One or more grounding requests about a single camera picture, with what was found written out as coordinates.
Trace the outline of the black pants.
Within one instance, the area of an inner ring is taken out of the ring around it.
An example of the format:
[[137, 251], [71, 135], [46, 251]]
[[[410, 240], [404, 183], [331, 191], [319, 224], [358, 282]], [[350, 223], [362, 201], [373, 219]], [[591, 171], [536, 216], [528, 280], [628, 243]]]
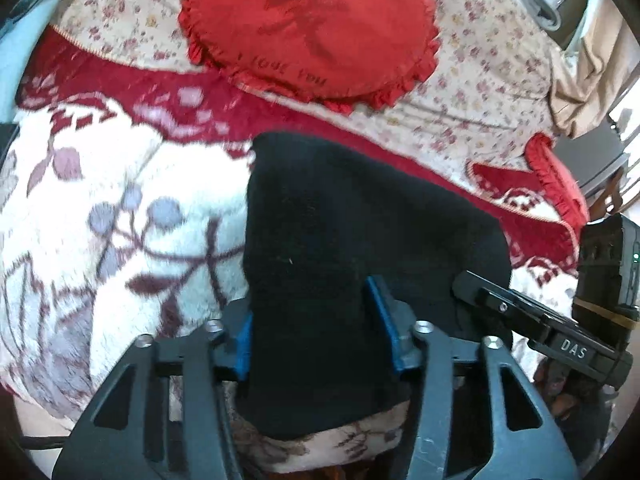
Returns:
[[509, 285], [508, 244], [490, 214], [312, 136], [268, 132], [253, 150], [243, 258], [252, 353], [236, 408], [261, 434], [293, 440], [408, 399], [368, 298], [370, 276], [450, 336], [511, 339], [451, 292], [464, 271]]

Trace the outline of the red and white plush blanket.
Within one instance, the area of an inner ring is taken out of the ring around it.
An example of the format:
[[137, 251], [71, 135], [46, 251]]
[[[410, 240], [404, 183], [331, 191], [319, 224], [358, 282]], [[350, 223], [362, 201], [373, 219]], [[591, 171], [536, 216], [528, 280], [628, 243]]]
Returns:
[[285, 101], [44, 32], [1, 171], [1, 383], [26, 434], [69, 434], [135, 336], [185, 334], [244, 294], [250, 144], [269, 130], [341, 142], [472, 200], [506, 232], [512, 286], [570, 312], [577, 240], [526, 163], [468, 162], [458, 185]]

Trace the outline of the floral bed sheet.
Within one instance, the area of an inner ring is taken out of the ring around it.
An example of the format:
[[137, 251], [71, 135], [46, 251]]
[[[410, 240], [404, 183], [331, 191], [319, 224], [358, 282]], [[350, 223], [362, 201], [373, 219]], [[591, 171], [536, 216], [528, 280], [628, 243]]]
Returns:
[[[185, 73], [180, 0], [60, 0], [52, 21], [66, 39], [110, 61]], [[520, 0], [436, 0], [435, 73], [395, 105], [348, 115], [285, 106], [367, 136], [466, 185], [468, 162], [521, 169], [536, 133], [554, 129], [548, 95], [555, 43]]]

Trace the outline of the beige curtain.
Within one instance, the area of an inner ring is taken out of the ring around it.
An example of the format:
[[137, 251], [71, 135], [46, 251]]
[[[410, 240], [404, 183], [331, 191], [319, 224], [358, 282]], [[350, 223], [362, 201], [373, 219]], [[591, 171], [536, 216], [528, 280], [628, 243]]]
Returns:
[[588, 0], [570, 44], [552, 52], [549, 105], [556, 128], [596, 128], [639, 65], [639, 44], [613, 0]]

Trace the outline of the black smartphone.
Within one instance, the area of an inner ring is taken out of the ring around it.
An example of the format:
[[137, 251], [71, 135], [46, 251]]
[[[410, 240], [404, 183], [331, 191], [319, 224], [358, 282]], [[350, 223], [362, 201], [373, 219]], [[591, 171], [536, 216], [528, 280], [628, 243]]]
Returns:
[[0, 124], [0, 167], [8, 157], [12, 143], [20, 135], [20, 126], [14, 122], [2, 122]]

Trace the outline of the red heart-shaped pillow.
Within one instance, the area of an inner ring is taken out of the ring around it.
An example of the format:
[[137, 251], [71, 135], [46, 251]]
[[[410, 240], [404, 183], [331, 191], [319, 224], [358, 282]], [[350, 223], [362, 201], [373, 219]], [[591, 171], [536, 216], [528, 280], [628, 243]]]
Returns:
[[435, 0], [180, 0], [195, 65], [348, 114], [393, 105], [437, 66]]

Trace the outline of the light blue fleece jacket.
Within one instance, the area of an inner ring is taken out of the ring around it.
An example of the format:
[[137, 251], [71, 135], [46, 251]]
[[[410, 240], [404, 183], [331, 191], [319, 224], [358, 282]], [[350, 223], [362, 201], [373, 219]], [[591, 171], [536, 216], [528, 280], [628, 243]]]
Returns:
[[2, 122], [13, 122], [17, 88], [57, 6], [58, 0], [40, 0], [1, 39]]

